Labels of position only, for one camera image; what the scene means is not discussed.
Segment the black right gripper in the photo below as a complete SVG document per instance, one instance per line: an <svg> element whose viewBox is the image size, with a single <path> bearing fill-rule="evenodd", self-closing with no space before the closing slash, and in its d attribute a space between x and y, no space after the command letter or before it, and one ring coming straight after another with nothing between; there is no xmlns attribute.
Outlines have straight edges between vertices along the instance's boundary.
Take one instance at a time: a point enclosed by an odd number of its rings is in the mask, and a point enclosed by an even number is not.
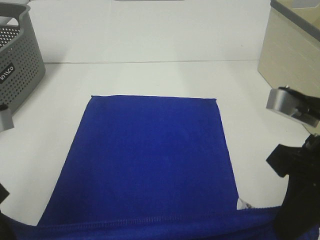
<svg viewBox="0 0 320 240"><path fill-rule="evenodd" d="M301 147L279 144L266 159L275 173L288 176L284 200L274 220L281 240L296 240L320 226L320 136Z"/></svg>

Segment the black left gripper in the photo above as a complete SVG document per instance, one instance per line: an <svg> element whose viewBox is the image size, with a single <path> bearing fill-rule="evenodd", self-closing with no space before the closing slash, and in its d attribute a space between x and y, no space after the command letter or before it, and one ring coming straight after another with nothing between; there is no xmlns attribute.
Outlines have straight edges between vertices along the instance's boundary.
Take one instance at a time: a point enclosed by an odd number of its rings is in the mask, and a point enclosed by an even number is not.
<svg viewBox="0 0 320 240"><path fill-rule="evenodd" d="M5 189L5 187L0 185L0 203L9 196L9 192ZM1 240L17 240L17 236L13 229L11 228L9 222L6 219L6 216L0 212L0 239Z"/></svg>

